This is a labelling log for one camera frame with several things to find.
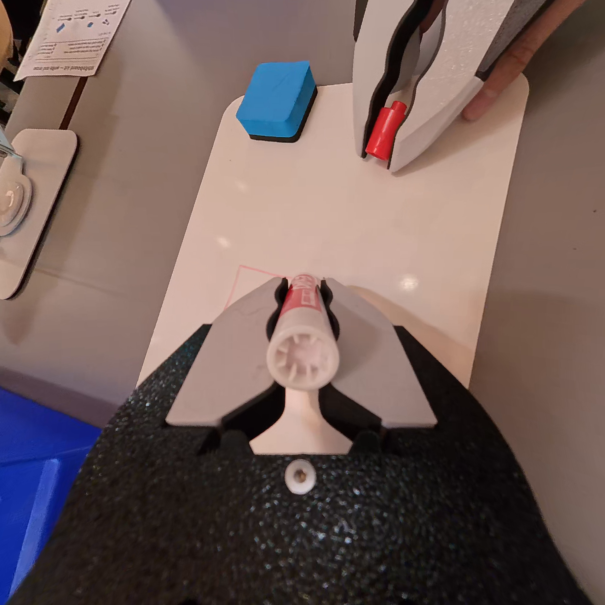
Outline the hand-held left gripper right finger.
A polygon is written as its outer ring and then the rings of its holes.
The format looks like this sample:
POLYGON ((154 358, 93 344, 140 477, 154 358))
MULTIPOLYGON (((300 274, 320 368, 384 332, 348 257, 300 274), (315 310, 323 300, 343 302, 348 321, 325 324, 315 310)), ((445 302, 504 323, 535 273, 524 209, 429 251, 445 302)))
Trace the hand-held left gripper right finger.
POLYGON ((330 312, 339 326, 337 374, 321 389, 321 411, 339 429, 431 428, 437 419, 394 325, 333 278, 330 312))

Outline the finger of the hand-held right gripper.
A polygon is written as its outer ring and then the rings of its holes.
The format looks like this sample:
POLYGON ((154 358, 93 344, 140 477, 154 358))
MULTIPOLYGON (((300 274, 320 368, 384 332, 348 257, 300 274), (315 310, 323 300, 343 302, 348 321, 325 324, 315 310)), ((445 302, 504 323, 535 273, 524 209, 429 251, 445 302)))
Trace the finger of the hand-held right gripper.
POLYGON ((412 107, 397 131, 389 170, 396 172, 426 151, 477 94, 476 72, 513 1, 449 1, 441 44, 418 80, 412 107))
POLYGON ((357 1, 354 12, 353 134, 365 158, 388 96, 412 76, 419 59, 425 1, 357 1))

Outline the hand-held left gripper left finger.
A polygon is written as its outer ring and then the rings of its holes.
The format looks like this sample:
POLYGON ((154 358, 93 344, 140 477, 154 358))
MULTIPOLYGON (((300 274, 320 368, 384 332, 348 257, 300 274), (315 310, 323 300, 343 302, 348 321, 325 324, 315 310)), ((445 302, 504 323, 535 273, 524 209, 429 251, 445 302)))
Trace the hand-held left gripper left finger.
POLYGON ((285 389, 268 371, 268 323, 288 290, 272 278, 212 323, 166 423, 174 427, 269 428, 282 416, 285 389))

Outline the red dry-erase marker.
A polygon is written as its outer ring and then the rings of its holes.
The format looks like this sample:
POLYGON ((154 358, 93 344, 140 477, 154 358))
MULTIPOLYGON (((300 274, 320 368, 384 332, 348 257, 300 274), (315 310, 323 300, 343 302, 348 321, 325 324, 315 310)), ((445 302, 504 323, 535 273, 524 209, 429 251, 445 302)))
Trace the red dry-erase marker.
POLYGON ((291 280, 266 362, 269 374, 286 389, 317 390, 337 374, 337 338, 315 276, 299 274, 291 280))

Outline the red marker cap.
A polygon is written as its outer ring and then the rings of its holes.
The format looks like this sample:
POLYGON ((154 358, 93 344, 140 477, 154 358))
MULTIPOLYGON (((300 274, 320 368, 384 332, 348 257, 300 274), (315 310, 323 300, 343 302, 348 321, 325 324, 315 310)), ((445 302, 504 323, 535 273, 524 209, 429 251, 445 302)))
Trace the red marker cap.
POLYGON ((366 144, 366 153, 372 157, 389 161, 398 129, 405 119, 407 106, 393 101, 391 106, 382 107, 366 144))

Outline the blue whiteboard eraser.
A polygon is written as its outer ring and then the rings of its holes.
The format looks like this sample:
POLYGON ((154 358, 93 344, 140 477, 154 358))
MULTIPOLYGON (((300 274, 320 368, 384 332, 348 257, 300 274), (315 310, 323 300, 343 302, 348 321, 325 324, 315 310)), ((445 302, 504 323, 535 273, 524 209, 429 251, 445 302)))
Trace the blue whiteboard eraser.
POLYGON ((259 64, 236 117, 252 140, 299 140, 318 88, 309 61, 259 64))

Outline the white whiteboard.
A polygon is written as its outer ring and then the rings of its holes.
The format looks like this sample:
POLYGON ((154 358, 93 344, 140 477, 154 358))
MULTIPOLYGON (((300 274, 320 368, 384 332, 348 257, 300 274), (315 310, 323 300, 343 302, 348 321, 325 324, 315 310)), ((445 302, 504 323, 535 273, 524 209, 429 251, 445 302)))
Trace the white whiteboard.
POLYGON ((178 253, 137 397, 155 424, 211 439, 239 431, 259 454, 345 452, 361 432, 339 429, 321 390, 285 389, 269 428, 174 427, 166 417, 212 323, 272 278, 333 278, 394 325, 433 412, 415 350, 468 394, 495 248, 529 85, 520 76, 480 121, 456 119, 391 175, 353 149, 352 84, 320 87, 299 142, 252 141, 225 111, 178 253))

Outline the blue storage bin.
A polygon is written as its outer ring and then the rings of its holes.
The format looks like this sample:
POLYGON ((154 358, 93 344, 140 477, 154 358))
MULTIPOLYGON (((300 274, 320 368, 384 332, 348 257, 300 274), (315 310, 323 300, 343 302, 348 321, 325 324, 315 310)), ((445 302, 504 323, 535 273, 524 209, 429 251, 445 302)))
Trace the blue storage bin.
POLYGON ((49 540, 101 432, 1 389, 1 604, 49 540))

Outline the person's right hand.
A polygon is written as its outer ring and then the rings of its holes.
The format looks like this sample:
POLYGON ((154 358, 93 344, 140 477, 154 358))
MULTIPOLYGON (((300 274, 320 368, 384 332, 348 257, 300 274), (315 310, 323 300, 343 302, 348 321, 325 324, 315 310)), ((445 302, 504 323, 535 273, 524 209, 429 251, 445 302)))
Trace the person's right hand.
POLYGON ((585 1, 547 1, 495 61, 481 89, 461 112, 467 122, 485 115, 507 87, 518 78, 530 60, 564 21, 585 1))

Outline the white clipboard stand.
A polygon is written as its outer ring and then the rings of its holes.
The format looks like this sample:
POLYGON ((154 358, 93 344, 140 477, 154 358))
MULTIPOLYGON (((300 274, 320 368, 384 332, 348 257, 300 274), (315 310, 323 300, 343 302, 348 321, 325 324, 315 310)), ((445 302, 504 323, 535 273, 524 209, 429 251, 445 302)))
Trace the white clipboard stand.
POLYGON ((1 299, 23 288, 79 147, 70 130, 1 132, 1 299))

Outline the printed instruction paper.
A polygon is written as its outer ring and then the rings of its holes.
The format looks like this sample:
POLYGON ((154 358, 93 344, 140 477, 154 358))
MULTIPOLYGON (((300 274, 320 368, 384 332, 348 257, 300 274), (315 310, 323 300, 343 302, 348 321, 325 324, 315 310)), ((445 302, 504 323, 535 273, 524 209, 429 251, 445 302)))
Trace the printed instruction paper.
POLYGON ((95 75, 129 5, 130 1, 46 1, 15 81, 95 75))

